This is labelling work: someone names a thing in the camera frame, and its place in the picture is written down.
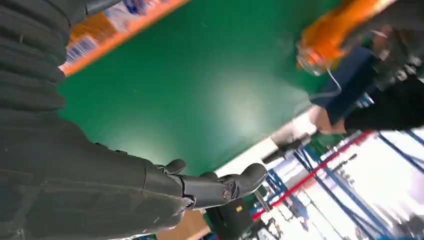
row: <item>person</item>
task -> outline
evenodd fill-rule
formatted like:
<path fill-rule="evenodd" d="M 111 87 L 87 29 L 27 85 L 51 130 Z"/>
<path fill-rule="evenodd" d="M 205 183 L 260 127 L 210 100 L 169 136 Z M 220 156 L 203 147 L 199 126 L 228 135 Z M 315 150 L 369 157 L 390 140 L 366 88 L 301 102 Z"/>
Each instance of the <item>person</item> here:
<path fill-rule="evenodd" d="M 254 192 L 252 164 L 218 178 L 90 142 L 59 116 L 70 29 L 120 0 L 0 1 L 0 239 L 133 239 L 175 227 L 186 209 Z"/>
<path fill-rule="evenodd" d="M 381 30 L 373 39 L 374 50 L 381 52 L 387 39 L 399 34 L 405 45 L 407 60 L 394 73 L 393 84 L 369 94 L 373 104 L 357 108 L 335 125 L 330 123 L 327 110 L 315 109 L 312 123 L 324 134 L 347 131 L 403 131 L 424 125 L 424 82 L 419 78 L 424 60 L 424 1 L 399 0 L 359 27 L 347 42 L 371 30 Z"/>

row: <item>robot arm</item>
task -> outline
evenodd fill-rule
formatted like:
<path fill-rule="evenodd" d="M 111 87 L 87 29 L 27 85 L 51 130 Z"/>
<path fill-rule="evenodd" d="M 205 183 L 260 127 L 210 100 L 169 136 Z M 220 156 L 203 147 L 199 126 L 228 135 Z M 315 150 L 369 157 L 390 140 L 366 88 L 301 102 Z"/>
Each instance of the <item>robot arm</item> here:
<path fill-rule="evenodd" d="M 358 38 L 385 25 L 422 32 L 424 2 L 421 0 L 351 0 L 320 17 L 307 27 L 298 45 L 299 64 L 321 74 L 349 51 Z"/>
<path fill-rule="evenodd" d="M 0 2 L 0 239 L 105 240 L 172 228 L 186 209 L 253 192 L 262 165 L 224 178 L 91 143 L 62 119 L 70 28 L 117 0 Z"/>

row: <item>person's hand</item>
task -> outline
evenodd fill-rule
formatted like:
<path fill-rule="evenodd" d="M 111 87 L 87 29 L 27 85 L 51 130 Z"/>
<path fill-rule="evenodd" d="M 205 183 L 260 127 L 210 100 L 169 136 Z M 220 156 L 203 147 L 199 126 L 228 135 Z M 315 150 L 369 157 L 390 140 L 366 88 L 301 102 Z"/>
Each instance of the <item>person's hand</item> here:
<path fill-rule="evenodd" d="M 342 119 L 336 125 L 331 125 L 327 110 L 319 106 L 311 112 L 310 122 L 323 134 L 346 133 L 345 120 Z"/>

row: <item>wooden surface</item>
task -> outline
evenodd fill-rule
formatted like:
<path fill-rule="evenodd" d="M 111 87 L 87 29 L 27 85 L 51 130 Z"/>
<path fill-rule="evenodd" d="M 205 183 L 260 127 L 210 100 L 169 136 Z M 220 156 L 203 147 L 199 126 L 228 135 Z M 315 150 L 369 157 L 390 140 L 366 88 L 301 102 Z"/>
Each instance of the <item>wooden surface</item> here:
<path fill-rule="evenodd" d="M 199 240 L 211 230 L 199 211 L 185 211 L 181 222 L 172 230 L 156 233 L 157 240 Z"/>
<path fill-rule="evenodd" d="M 336 2 L 192 0 L 69 77 L 61 114 L 111 149 L 214 170 L 320 86 L 296 69 L 295 44 Z"/>

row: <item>orange shelf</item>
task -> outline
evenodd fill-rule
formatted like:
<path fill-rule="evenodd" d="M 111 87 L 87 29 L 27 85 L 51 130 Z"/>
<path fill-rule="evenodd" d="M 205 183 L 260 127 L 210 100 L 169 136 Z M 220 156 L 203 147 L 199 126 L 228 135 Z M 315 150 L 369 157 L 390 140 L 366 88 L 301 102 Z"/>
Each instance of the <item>orange shelf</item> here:
<path fill-rule="evenodd" d="M 110 52 L 112 49 L 116 48 L 135 34 L 141 32 L 144 28 L 150 26 L 154 22 L 158 21 L 160 18 L 185 4 L 189 0 L 168 0 L 155 6 L 154 9 L 151 9 L 146 16 L 140 16 L 139 19 L 135 19 L 129 22 L 128 31 L 118 32 L 114 37 L 106 40 L 104 43 L 99 45 L 95 50 L 88 53 L 81 59 L 72 63 L 71 65 L 63 65 L 60 68 L 65 73 L 66 76 L 70 76 L 90 63 L 94 62 L 98 58 Z"/>

